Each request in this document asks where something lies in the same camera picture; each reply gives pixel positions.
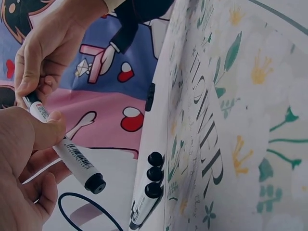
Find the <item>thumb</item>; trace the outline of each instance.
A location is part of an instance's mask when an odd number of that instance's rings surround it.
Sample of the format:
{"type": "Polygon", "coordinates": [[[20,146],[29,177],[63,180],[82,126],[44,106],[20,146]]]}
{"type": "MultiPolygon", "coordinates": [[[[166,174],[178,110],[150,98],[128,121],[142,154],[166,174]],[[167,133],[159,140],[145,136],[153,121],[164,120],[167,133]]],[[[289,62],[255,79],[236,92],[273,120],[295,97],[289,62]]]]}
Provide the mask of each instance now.
{"type": "Polygon", "coordinates": [[[33,92],[39,83],[40,66],[42,63],[42,48],[39,41],[32,38],[24,49],[25,69],[21,84],[17,89],[20,97],[33,92]]]}
{"type": "Polygon", "coordinates": [[[65,136],[65,117],[59,111],[50,114],[48,123],[41,123],[32,116],[30,120],[35,133],[34,150],[50,148],[65,136]]]}
{"type": "Polygon", "coordinates": [[[44,224],[51,216],[58,198],[57,183],[54,175],[48,173],[42,181],[42,194],[35,204],[44,224]]]}

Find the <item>black marker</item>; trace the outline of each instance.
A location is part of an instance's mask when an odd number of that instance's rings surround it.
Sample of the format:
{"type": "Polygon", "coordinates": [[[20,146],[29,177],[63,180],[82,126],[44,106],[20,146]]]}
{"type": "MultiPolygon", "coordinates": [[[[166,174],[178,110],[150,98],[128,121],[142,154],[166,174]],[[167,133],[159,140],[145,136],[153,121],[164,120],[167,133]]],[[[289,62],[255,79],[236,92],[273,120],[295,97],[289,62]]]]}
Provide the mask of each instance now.
{"type": "Polygon", "coordinates": [[[137,203],[137,210],[129,224],[130,229],[136,230],[144,222],[161,194],[162,189],[158,183],[152,182],[145,186],[142,197],[137,203]]]}
{"type": "MultiPolygon", "coordinates": [[[[32,116],[43,123],[47,123],[49,114],[34,92],[23,97],[23,100],[32,116]]],[[[53,149],[86,190],[98,194],[105,188],[106,182],[103,180],[102,174],[69,138],[65,136],[53,149]]]]}
{"type": "Polygon", "coordinates": [[[161,167],[164,163],[163,156],[159,152],[152,152],[148,156],[148,167],[146,169],[149,169],[150,167],[161,167]]]}
{"type": "MultiPolygon", "coordinates": [[[[149,183],[152,182],[156,182],[159,183],[163,178],[163,172],[159,167],[151,167],[150,169],[148,169],[146,171],[145,174],[143,174],[141,181],[139,183],[138,188],[140,189],[144,189],[144,187],[146,185],[148,185],[149,183]]],[[[142,197],[143,191],[140,190],[136,193],[135,196],[135,201],[134,201],[134,206],[132,211],[135,212],[136,208],[137,208],[137,202],[140,200],[140,198],[142,197]]]]}

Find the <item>barcode label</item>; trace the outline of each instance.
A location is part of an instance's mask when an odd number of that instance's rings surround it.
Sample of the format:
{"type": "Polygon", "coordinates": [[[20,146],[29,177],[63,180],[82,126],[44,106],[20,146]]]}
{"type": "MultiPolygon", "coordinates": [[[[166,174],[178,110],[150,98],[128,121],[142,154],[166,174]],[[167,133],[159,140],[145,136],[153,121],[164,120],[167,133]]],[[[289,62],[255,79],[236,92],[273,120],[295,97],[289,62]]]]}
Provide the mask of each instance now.
{"type": "Polygon", "coordinates": [[[38,104],[36,104],[36,107],[37,107],[38,111],[40,112],[40,114],[44,117],[44,119],[47,120],[48,117],[49,117],[49,114],[46,111],[46,109],[42,106],[42,104],[38,103],[38,104]]]}
{"type": "Polygon", "coordinates": [[[142,200],[139,204],[138,210],[140,210],[142,208],[144,201],[145,201],[145,197],[142,198],[142,200]]]}
{"type": "Polygon", "coordinates": [[[94,167],[89,160],[78,150],[78,148],[73,144],[67,144],[66,145],[68,151],[70,154],[76,158],[78,163],[82,165],[83,168],[89,169],[94,167]]]}

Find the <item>red heart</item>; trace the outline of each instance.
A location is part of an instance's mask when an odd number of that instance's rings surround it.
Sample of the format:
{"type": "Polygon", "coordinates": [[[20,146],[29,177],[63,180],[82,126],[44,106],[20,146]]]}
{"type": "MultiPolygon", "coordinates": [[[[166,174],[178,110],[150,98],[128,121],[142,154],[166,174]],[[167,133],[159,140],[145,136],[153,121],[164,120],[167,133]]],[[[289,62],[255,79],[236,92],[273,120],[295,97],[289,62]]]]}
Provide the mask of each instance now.
{"type": "Polygon", "coordinates": [[[14,75],[14,69],[15,69],[15,65],[12,60],[8,59],[6,61],[6,68],[8,69],[6,72],[6,77],[12,78],[14,75]]]}
{"type": "Polygon", "coordinates": [[[122,64],[121,72],[117,76],[119,82],[124,83],[129,81],[131,78],[134,77],[134,71],[131,69],[129,63],[125,62],[122,64]]]}
{"type": "Polygon", "coordinates": [[[125,116],[121,120],[121,127],[128,132],[135,132],[142,128],[144,115],[137,108],[127,107],[123,110],[125,116]]]}

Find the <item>paper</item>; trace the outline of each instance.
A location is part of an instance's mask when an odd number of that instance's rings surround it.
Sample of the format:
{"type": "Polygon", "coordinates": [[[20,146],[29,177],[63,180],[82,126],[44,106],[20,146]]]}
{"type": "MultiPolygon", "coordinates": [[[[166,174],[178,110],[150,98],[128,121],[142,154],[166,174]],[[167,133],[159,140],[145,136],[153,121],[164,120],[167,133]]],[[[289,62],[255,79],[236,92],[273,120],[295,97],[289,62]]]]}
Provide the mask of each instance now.
{"type": "Polygon", "coordinates": [[[303,9],[176,2],[154,76],[169,78],[163,230],[308,229],[303,9]]]}

